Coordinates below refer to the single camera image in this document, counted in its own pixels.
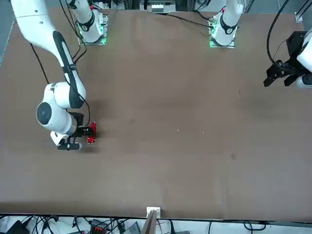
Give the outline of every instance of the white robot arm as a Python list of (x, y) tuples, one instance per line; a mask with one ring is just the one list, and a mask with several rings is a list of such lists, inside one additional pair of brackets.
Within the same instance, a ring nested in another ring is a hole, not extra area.
[(11, 3), (23, 36), (31, 44), (55, 55), (65, 77), (65, 81), (45, 87), (43, 100), (37, 107), (37, 120), (51, 130), (51, 138), (59, 149), (77, 150), (80, 145), (75, 140), (73, 143), (65, 141), (81, 136), (81, 131), (90, 133), (90, 129), (79, 128), (82, 114), (77, 117), (67, 112), (69, 108), (80, 108), (84, 104), (86, 91), (66, 42), (51, 23), (43, 0), (11, 0)]
[(239, 0), (227, 0), (224, 11), (217, 14), (218, 25), (212, 37), (219, 45), (226, 46), (232, 42), (243, 10)]

